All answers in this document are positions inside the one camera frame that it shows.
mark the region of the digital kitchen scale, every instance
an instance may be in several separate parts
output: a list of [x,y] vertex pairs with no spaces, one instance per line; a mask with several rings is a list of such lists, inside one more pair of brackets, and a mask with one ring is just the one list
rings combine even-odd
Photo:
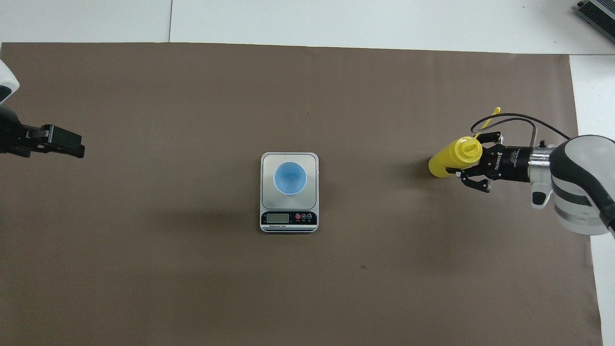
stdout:
[[318,156],[265,153],[261,158],[261,229],[309,233],[318,228]]

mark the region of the blue bowl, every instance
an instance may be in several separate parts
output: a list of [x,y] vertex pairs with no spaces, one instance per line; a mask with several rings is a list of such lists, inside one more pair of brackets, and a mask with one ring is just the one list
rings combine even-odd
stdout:
[[273,184],[285,195],[299,193],[306,186],[306,171],[298,163],[284,162],[273,173]]

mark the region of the brown mat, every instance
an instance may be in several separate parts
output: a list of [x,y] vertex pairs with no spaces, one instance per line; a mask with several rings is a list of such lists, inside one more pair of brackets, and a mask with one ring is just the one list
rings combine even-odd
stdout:
[[[4,44],[24,124],[85,159],[0,159],[3,345],[600,345],[589,237],[530,186],[427,159],[495,106],[576,133],[564,55]],[[501,127],[527,145],[527,124]],[[561,143],[540,129],[540,139]],[[258,226],[266,151],[320,158],[320,228]]]

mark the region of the yellow squeeze bottle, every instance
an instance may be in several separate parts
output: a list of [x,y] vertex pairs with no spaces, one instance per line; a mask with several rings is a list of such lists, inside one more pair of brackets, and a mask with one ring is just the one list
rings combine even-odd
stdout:
[[438,178],[448,177],[451,168],[468,168],[483,154],[483,147],[474,137],[461,137],[429,159],[429,172]]

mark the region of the robotiq logo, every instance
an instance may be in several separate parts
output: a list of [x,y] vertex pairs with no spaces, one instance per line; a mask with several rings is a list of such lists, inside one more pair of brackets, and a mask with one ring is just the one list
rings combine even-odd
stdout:
[[498,170],[498,168],[499,168],[499,163],[500,163],[500,161],[502,161],[502,155],[503,155],[503,154],[504,154],[504,153],[498,153],[498,159],[496,160],[496,168],[495,168],[495,169],[496,169],[496,171],[497,171],[497,170]]

